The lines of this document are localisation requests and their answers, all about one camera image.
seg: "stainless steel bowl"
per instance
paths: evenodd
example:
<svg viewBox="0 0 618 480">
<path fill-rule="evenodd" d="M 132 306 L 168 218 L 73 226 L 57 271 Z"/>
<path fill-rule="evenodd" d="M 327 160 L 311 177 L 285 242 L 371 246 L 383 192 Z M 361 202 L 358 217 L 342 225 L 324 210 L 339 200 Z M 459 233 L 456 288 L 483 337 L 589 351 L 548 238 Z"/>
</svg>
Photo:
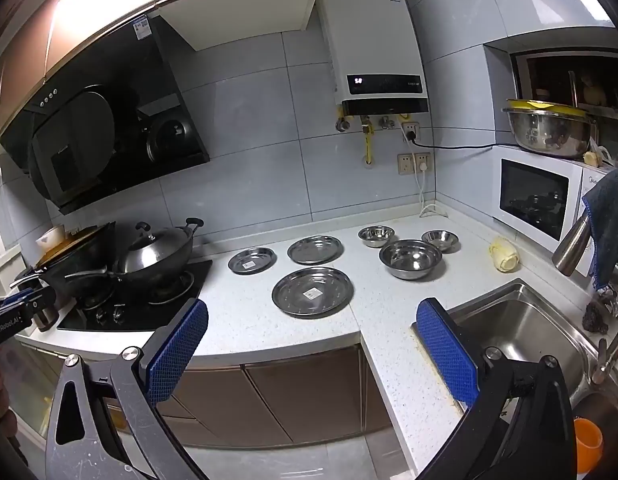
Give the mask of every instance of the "stainless steel bowl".
<svg viewBox="0 0 618 480">
<path fill-rule="evenodd" d="M 422 241 L 435 245 L 441 252 L 446 253 L 453 249 L 459 240 L 452 232 L 436 229 L 423 234 Z"/>
<path fill-rule="evenodd" d="M 367 247 L 378 248 L 385 245 L 395 232 L 390 227 L 385 225 L 372 225 L 365 227 L 358 233 L 358 238 L 362 240 L 362 243 Z"/>
<path fill-rule="evenodd" d="M 578 158 L 589 146 L 595 124 L 588 117 L 550 112 L 502 108 L 508 114 L 516 142 L 541 155 Z"/>
<path fill-rule="evenodd" d="M 380 249 L 380 261 L 396 278 L 419 280 L 442 261 L 442 253 L 420 240 L 398 240 Z"/>
</svg>

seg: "electrical outlet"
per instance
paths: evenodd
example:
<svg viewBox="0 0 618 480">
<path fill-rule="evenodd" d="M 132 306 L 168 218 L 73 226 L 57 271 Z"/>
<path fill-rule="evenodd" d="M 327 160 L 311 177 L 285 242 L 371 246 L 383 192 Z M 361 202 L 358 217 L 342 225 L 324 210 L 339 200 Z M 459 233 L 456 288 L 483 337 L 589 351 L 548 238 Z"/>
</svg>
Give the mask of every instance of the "electrical outlet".
<svg viewBox="0 0 618 480">
<path fill-rule="evenodd" d="M 413 173 L 413 157 L 410 153 L 401 153 L 398 155 L 398 174 L 406 175 Z"/>
<path fill-rule="evenodd" d="M 420 123 L 403 123 L 403 132 L 407 139 L 413 137 L 413 140 L 418 140 L 420 137 Z"/>
<path fill-rule="evenodd" d="M 428 153 L 416 153 L 416 167 L 418 168 L 418 171 L 422 171 L 420 169 L 420 167 L 422 166 L 422 164 L 425 165 L 426 170 L 428 171 L 431 169 L 431 166 L 429 165 L 429 154 Z"/>
</svg>

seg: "microwave window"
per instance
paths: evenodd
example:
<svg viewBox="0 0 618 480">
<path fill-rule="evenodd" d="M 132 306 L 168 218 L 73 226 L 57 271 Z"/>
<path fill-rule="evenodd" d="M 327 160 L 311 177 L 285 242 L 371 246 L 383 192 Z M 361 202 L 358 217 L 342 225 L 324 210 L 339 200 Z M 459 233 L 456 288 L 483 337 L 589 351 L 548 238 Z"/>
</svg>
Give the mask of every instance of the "microwave window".
<svg viewBox="0 0 618 480">
<path fill-rule="evenodd" d="M 565 176 L 502 160 L 500 209 L 560 240 L 569 190 Z"/>
</svg>

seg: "gas stove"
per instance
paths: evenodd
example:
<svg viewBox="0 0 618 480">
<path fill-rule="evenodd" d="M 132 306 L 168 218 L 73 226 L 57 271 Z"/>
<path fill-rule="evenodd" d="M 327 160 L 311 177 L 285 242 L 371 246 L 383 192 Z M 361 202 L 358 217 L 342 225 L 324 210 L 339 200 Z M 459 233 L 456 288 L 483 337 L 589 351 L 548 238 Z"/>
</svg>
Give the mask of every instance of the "gas stove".
<svg viewBox="0 0 618 480">
<path fill-rule="evenodd" d="M 187 264 L 178 278 L 161 286 L 129 291 L 104 286 L 89 298 L 77 298 L 76 306 L 56 326 L 83 332 L 142 332 L 170 322 L 190 298 L 198 298 L 211 260 Z"/>
</svg>

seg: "white cable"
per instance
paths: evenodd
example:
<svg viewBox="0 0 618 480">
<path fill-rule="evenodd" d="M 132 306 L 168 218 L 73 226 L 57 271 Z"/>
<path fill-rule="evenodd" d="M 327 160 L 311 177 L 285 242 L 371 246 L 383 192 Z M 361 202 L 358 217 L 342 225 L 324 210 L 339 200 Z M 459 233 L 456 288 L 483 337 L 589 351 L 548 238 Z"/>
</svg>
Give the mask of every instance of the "white cable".
<svg viewBox="0 0 618 480">
<path fill-rule="evenodd" d="M 420 203 L 420 214 L 419 217 L 424 216 L 425 211 L 427 211 L 427 209 L 431 208 L 431 213 L 435 214 L 435 215 L 440 215 L 440 216 L 445 216 L 448 217 L 449 215 L 443 210 L 442 212 L 436 211 L 436 204 L 428 204 L 425 206 L 425 183 L 427 181 L 427 176 L 425 171 L 422 171 L 422 186 L 420 186 L 420 181 L 418 180 L 418 165 L 416 163 L 416 154 L 413 152 L 413 149 L 411 147 L 411 144 L 409 143 L 409 139 L 407 139 L 406 134 L 404 133 L 404 128 L 401 125 L 400 130 L 403 133 L 403 137 L 404 137 L 404 141 L 407 143 L 407 146 L 409 147 L 409 151 L 411 152 L 411 158 L 413 160 L 413 178 L 416 181 L 416 186 L 418 186 L 418 190 L 419 190 L 419 203 Z"/>
</svg>

